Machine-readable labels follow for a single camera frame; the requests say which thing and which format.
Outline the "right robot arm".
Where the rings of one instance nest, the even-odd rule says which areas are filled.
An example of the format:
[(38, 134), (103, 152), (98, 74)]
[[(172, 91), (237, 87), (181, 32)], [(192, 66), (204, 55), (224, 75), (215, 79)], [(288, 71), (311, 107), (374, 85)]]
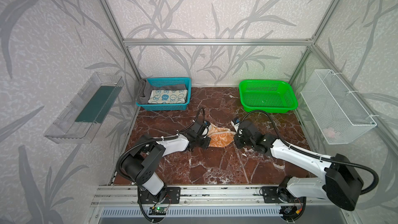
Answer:
[(364, 195), (379, 183), (378, 174), (371, 168), (351, 163), (341, 154), (331, 157), (300, 148), (282, 140), (279, 135), (261, 133), (255, 125), (235, 118), (231, 122), (236, 134), (237, 148), (248, 147), (276, 159), (287, 161), (314, 175), (313, 178), (286, 176), (278, 187), (283, 201), (292, 198), (318, 198), (329, 200), (347, 211), (356, 208), (360, 195)]

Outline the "grey terry towel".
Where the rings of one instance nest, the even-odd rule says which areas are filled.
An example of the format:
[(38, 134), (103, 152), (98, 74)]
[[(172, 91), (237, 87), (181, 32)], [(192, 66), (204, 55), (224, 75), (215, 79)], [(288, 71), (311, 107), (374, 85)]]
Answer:
[(142, 79), (138, 87), (137, 103), (140, 105), (149, 104), (148, 100), (152, 90), (187, 90), (185, 84), (166, 85), (166, 86), (153, 86), (149, 83), (148, 79)]

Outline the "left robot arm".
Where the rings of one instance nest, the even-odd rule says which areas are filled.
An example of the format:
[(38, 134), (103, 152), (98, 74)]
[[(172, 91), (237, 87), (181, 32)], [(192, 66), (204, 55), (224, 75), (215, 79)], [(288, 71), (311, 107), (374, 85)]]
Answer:
[(166, 186), (156, 174), (162, 158), (195, 147), (206, 149), (211, 140), (209, 131), (210, 122), (205, 120), (195, 121), (173, 136), (154, 138), (143, 135), (132, 148), (119, 157), (116, 171), (151, 195), (163, 196)]

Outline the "blue patterned towel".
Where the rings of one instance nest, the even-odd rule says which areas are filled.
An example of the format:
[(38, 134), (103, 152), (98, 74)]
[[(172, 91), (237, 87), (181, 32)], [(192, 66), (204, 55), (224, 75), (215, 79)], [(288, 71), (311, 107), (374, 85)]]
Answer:
[(152, 90), (149, 104), (182, 104), (186, 102), (188, 90)]

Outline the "orange patterned towel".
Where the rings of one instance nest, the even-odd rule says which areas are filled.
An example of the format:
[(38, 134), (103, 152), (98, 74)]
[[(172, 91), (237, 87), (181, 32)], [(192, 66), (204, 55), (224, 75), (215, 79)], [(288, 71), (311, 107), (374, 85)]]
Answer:
[(209, 147), (223, 148), (234, 141), (236, 132), (228, 128), (217, 127), (211, 124), (207, 136), (210, 138)]

